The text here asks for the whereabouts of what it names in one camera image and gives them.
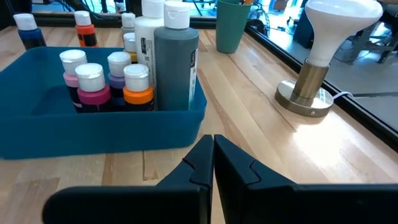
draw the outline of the blue paint bottle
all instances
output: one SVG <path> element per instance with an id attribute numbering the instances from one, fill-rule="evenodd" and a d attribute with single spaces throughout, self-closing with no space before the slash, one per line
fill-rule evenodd
<path id="1" fill-rule="evenodd" d="M 15 14 L 14 20 L 18 26 L 18 34 L 24 43 L 25 49 L 47 46 L 42 31 L 37 28 L 35 18 L 32 14 Z"/>

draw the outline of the dark gray paint bottle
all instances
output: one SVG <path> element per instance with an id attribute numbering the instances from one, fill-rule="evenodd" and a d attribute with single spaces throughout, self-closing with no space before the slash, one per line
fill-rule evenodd
<path id="1" fill-rule="evenodd" d="M 158 110 L 188 110 L 192 105 L 199 33 L 189 28 L 189 8 L 186 2 L 165 2 L 165 26 L 154 32 Z"/>

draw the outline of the paint bottle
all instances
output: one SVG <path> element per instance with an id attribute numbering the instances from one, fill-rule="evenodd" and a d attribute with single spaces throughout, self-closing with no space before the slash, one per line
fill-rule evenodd
<path id="1" fill-rule="evenodd" d="M 14 15 L 14 20 L 18 26 L 19 37 L 26 50 L 46 46 L 42 31 L 37 28 L 32 14 L 16 14 Z"/>
<path id="2" fill-rule="evenodd" d="M 188 3 L 167 1 L 164 5 L 165 26 L 154 32 L 157 108 L 189 110 L 195 94 L 199 33 L 189 28 Z"/>
<path id="3" fill-rule="evenodd" d="M 113 52 L 108 56 L 109 85 L 111 88 L 112 104 L 114 111 L 124 110 L 124 67 L 131 64 L 131 57 L 126 52 Z"/>
<path id="4" fill-rule="evenodd" d="M 156 92 L 155 70 L 155 42 L 154 31 L 162 27 L 164 0 L 142 0 L 142 16 L 134 20 L 137 46 L 137 60 L 139 64 L 149 68 L 149 83 Z"/>
<path id="5" fill-rule="evenodd" d="M 90 13 L 87 11 L 76 11 L 74 13 L 80 47 L 97 47 L 97 38 L 94 25 L 91 24 Z"/>
<path id="6" fill-rule="evenodd" d="M 65 72 L 63 73 L 63 79 L 67 85 L 70 98 L 75 107 L 77 113 L 82 113 L 83 108 L 77 94 L 79 88 L 79 81 L 77 79 L 75 69 L 77 66 L 87 63 L 86 53 L 82 50 L 66 50 L 60 53 L 61 62 Z"/>
<path id="7" fill-rule="evenodd" d="M 127 33 L 123 35 L 124 51 L 127 52 L 131 57 L 131 63 L 137 62 L 137 46 L 136 46 L 136 34 Z"/>
<path id="8" fill-rule="evenodd" d="M 134 32 L 134 20 L 136 15 L 131 12 L 122 13 L 122 34 Z"/>
<path id="9" fill-rule="evenodd" d="M 75 69 L 79 81 L 77 93 L 84 113 L 112 111 L 111 89 L 105 84 L 100 64 L 86 63 Z"/>
<path id="10" fill-rule="evenodd" d="M 153 111 L 154 89 L 149 84 L 149 69 L 145 65 L 128 65 L 124 68 L 126 86 L 123 88 L 127 111 Z"/>

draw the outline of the teal cup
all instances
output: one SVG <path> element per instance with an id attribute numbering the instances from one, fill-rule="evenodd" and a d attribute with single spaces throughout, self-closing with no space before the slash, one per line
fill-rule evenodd
<path id="1" fill-rule="evenodd" d="M 221 53 L 234 53 L 248 21 L 251 4 L 237 0 L 219 0 L 217 5 L 216 47 Z"/>

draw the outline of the brass lamp base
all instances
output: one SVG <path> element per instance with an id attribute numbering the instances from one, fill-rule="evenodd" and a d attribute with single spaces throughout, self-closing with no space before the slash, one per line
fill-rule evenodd
<path id="1" fill-rule="evenodd" d="M 333 97 L 329 92 L 320 88 L 314 98 L 302 98 L 293 92 L 296 81 L 285 80 L 279 83 L 275 99 L 284 108 L 291 112 L 319 118 L 326 116 L 333 104 Z"/>

